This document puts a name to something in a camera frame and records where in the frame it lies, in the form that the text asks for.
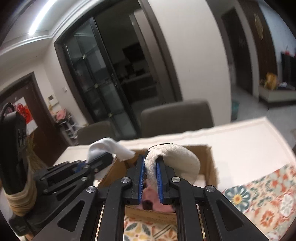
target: red door decoration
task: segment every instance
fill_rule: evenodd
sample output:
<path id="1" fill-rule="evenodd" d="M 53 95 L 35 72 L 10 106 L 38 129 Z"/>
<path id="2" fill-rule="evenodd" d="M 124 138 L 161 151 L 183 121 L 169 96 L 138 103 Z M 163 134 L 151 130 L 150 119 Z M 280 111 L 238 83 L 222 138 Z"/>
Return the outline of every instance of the red door decoration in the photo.
<path id="1" fill-rule="evenodd" d="M 34 130 L 37 129 L 37 124 L 33 119 L 33 116 L 27 106 L 27 103 L 25 101 L 25 98 L 22 97 L 15 103 L 13 103 L 13 106 L 17 112 L 19 112 L 25 119 L 27 124 L 27 135 L 30 135 Z"/>

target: gray chair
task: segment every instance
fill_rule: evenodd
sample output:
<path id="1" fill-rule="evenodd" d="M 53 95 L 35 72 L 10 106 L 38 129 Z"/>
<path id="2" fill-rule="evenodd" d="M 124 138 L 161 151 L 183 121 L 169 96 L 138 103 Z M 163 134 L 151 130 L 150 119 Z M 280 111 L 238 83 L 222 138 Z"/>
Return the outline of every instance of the gray chair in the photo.
<path id="1" fill-rule="evenodd" d="M 141 113 L 143 137 L 196 131 L 213 127 L 209 104 L 204 100 L 191 100 L 164 104 Z"/>
<path id="2" fill-rule="evenodd" d="M 80 145 L 89 145 L 105 137 L 116 139 L 114 128 L 110 121 L 100 121 L 86 126 L 77 132 L 77 139 Z"/>

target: white table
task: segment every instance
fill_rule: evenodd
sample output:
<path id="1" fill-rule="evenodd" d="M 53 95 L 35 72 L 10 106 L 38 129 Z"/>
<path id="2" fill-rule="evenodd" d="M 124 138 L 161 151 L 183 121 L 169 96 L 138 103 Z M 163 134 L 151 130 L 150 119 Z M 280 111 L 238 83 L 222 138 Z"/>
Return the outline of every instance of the white table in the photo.
<path id="1" fill-rule="evenodd" d="M 181 134 L 120 141 L 120 144 L 139 150 L 167 142 L 211 146 L 220 191 L 258 179 L 287 163 L 296 165 L 290 146 L 265 117 Z M 56 164 L 85 160 L 87 150 L 88 145 L 68 147 Z"/>

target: silver bolt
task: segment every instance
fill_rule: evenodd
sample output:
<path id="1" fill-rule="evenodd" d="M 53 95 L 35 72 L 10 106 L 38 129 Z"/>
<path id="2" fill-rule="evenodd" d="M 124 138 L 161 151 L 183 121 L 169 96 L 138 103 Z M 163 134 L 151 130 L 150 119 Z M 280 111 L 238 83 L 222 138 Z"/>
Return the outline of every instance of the silver bolt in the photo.
<path id="1" fill-rule="evenodd" d="M 121 179 L 121 182 L 122 183 L 128 183 L 130 181 L 130 178 L 129 177 L 123 177 L 122 179 Z"/>
<path id="2" fill-rule="evenodd" d="M 180 181 L 181 181 L 181 179 L 179 177 L 172 177 L 172 182 L 178 183 Z"/>
<path id="3" fill-rule="evenodd" d="M 89 187 L 86 188 L 86 191 L 87 191 L 88 193 L 92 193 L 92 192 L 94 192 L 95 190 L 96 190 L 96 188 L 95 188 L 94 186 L 89 186 Z"/>
<path id="4" fill-rule="evenodd" d="M 215 187 L 214 186 L 212 186 L 212 185 L 209 185 L 209 186 L 207 186 L 206 187 L 206 190 L 208 191 L 208 192 L 213 192 L 213 191 L 215 191 Z"/>

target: ceiling light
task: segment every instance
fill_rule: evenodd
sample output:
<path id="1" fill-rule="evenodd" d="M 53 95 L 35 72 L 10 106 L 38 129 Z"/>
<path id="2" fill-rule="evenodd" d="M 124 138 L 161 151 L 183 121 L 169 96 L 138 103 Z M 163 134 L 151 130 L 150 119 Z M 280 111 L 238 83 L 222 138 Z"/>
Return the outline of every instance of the ceiling light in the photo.
<path id="1" fill-rule="evenodd" d="M 37 17 L 35 18 L 33 24 L 30 27 L 29 30 L 29 35 L 32 35 L 35 33 L 35 31 L 38 28 L 38 25 L 40 24 L 40 22 L 42 21 L 42 19 L 44 18 L 44 16 L 46 15 L 46 13 L 48 12 L 48 10 L 52 7 L 52 5 L 54 5 L 54 3 L 57 0 L 49 0 L 44 7 L 41 9 L 41 11 L 38 13 Z"/>

